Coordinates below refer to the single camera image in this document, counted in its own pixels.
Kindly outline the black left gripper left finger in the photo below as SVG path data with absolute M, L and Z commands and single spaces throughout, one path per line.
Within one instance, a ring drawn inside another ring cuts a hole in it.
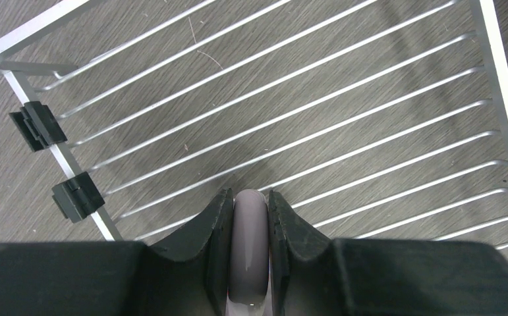
M 0 244 L 0 315 L 223 315 L 233 193 L 164 239 Z

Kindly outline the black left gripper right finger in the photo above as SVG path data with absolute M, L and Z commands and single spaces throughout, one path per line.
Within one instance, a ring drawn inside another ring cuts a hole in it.
M 268 196 L 274 315 L 508 315 L 508 261 L 478 242 L 328 238 Z

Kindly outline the mauve pink mug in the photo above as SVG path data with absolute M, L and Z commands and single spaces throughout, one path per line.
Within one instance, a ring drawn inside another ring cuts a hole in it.
M 269 286 L 268 205 L 263 193 L 243 190 L 234 200 L 227 315 L 263 315 Z

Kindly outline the metal wire dish rack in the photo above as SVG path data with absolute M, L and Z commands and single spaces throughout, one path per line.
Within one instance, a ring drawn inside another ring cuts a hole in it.
M 0 1 L 0 242 L 156 242 L 221 188 L 508 259 L 508 1 Z

